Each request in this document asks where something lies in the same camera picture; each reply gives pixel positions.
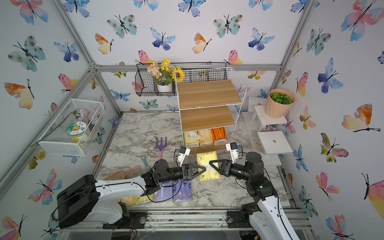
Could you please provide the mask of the green tissue pack shelf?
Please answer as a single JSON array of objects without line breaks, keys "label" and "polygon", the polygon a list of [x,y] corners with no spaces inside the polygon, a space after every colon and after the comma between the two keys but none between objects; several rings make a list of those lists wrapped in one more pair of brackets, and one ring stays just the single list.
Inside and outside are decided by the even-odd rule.
[{"label": "green tissue pack shelf", "polygon": [[220,180],[221,175],[210,165],[210,161],[218,160],[217,152],[197,154],[197,163],[206,168],[206,171],[199,175],[200,182]]}]

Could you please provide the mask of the purple tissue pack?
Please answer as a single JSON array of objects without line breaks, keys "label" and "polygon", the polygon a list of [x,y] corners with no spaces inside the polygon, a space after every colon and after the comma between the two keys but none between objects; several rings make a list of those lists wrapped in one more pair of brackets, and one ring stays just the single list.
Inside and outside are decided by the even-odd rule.
[{"label": "purple tissue pack", "polygon": [[162,202],[173,198],[173,187],[172,181],[160,183],[160,189],[154,193],[153,201]]},{"label": "purple tissue pack", "polygon": [[179,180],[173,183],[173,200],[175,203],[192,200],[191,181]]}]

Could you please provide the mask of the pale yellow tissue pack bottom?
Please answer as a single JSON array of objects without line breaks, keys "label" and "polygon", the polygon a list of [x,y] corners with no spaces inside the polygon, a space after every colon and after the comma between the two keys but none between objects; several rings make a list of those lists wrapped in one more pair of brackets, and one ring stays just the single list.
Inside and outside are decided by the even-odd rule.
[{"label": "pale yellow tissue pack bottom", "polygon": [[197,131],[183,133],[184,144],[186,148],[197,148],[200,146],[200,139],[202,138]]}]

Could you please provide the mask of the green tissue pack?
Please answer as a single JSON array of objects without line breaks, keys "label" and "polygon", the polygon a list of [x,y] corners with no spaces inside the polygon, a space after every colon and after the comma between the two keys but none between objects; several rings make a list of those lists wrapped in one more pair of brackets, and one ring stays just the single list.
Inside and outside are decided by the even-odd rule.
[{"label": "green tissue pack", "polygon": [[143,204],[147,202],[151,202],[154,199],[154,195],[149,195],[149,196],[142,196],[142,197],[133,197],[134,198],[134,205],[137,204]]}]

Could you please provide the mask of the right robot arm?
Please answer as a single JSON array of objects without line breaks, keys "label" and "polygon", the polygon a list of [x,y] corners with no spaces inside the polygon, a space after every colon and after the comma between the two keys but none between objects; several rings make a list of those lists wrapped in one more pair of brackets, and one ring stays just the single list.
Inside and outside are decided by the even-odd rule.
[{"label": "right robot arm", "polygon": [[247,153],[244,165],[231,160],[213,160],[209,164],[222,176],[246,181],[247,192],[254,202],[242,205],[242,221],[252,226],[262,240],[299,239],[281,206],[276,189],[265,177],[260,154]]}]

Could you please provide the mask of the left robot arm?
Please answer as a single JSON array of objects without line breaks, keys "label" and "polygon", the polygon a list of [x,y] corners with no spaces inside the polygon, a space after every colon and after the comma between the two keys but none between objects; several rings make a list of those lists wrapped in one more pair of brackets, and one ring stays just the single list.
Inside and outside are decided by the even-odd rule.
[{"label": "left robot arm", "polygon": [[148,172],[132,179],[103,181],[85,175],[58,194],[54,214],[61,229],[82,221],[114,224],[123,217],[117,199],[151,195],[160,190],[162,183],[190,181],[205,171],[205,167],[194,164],[170,168],[161,159]]}]

